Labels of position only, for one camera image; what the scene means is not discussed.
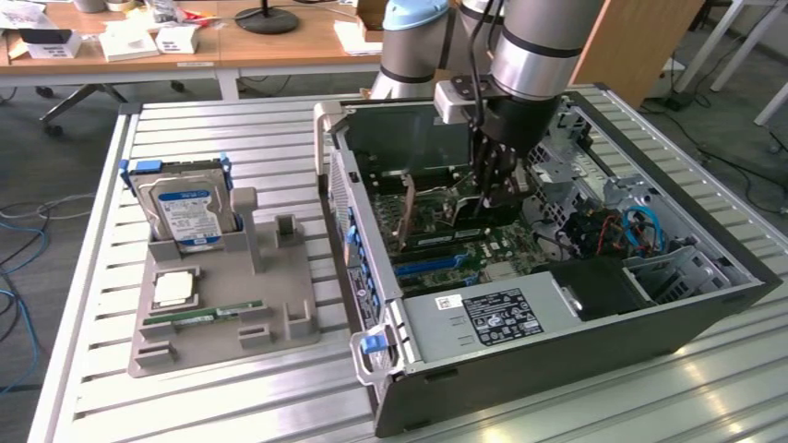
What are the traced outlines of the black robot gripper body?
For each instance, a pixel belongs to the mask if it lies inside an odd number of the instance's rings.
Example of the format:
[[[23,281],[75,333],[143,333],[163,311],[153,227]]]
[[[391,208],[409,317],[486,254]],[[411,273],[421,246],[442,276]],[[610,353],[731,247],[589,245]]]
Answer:
[[[557,97],[531,101],[513,96],[490,98],[483,104],[483,122],[473,131],[471,153],[483,144],[502,144],[517,156],[526,156],[541,142],[557,110]]]

